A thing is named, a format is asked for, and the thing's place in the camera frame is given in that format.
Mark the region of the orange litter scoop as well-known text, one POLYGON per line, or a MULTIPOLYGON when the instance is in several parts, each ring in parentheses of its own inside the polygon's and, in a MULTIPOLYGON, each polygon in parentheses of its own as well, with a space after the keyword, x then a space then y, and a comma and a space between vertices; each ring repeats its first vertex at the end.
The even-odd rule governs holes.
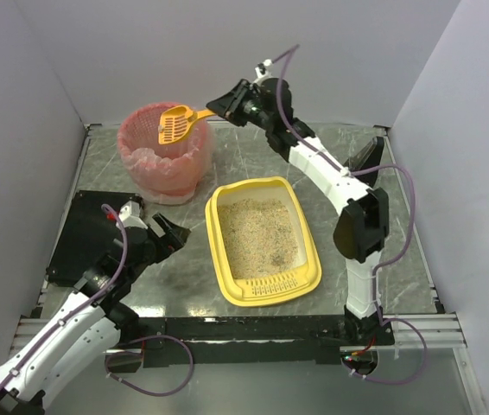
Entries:
POLYGON ((214 114, 208 109, 196 111, 187 105, 172 107, 160 116, 159 125, 163 126, 163 131, 158 132, 158 143, 167 145, 185 140, 198 121, 212 116, 214 114))

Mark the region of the yellow litter box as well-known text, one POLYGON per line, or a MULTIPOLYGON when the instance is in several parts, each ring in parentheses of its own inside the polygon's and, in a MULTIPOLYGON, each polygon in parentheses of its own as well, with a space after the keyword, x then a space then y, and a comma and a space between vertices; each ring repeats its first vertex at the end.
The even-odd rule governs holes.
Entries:
POLYGON ((283 177, 218 187, 206 230, 219 289, 238 307, 286 303, 313 291, 322 270, 298 198, 283 177))

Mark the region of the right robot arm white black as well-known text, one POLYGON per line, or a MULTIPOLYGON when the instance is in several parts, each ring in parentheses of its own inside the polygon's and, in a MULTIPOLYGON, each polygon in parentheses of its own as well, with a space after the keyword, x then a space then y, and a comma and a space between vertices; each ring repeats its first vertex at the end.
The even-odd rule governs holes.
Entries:
POLYGON ((263 130, 271 149, 331 202, 338 216, 333 242, 346 260, 345 318, 357 334, 373 335, 382 312, 376 267, 390 231, 387 193, 355 177, 295 117, 286 80, 269 78, 259 85, 241 80, 206 108, 232 125, 253 124, 263 130))

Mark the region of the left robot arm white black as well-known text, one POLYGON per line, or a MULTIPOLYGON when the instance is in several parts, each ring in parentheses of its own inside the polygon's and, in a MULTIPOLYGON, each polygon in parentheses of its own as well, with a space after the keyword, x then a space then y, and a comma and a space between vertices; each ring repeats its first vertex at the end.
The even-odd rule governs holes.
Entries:
POLYGON ((139 316, 123 298, 146 268, 180 251, 191 233, 162 214, 151 225, 134 214, 112 219, 117 236, 47 324, 0 366, 0 414, 43 414, 99 355, 134 340, 139 316))

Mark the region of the pink lined waste basket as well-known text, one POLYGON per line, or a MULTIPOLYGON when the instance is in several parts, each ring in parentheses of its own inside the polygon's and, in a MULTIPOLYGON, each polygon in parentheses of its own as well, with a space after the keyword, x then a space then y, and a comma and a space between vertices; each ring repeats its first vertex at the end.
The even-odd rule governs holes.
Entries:
POLYGON ((199 182, 212 167, 215 137, 205 120, 189 137, 175 144, 158 143, 163 112, 173 101, 148 104, 135 110, 117 132, 117 151, 138 193, 146 201, 181 205, 194 197, 199 182))

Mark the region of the black triangular scoop holder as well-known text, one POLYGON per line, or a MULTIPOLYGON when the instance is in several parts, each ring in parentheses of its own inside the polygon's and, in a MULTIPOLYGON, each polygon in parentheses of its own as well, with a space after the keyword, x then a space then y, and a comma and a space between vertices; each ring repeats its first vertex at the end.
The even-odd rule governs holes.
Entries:
POLYGON ((350 156, 344 166, 351 172, 370 169, 381 163, 384 152, 384 138, 374 137, 358 153, 350 156))

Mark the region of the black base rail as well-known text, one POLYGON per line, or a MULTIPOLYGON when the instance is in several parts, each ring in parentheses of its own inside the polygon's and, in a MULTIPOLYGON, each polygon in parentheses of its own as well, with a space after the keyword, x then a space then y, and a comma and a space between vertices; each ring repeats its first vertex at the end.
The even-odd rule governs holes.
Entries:
POLYGON ((139 353, 143 366, 313 361, 338 365, 353 348, 392 346, 389 325, 343 315, 143 317, 107 348, 139 353))

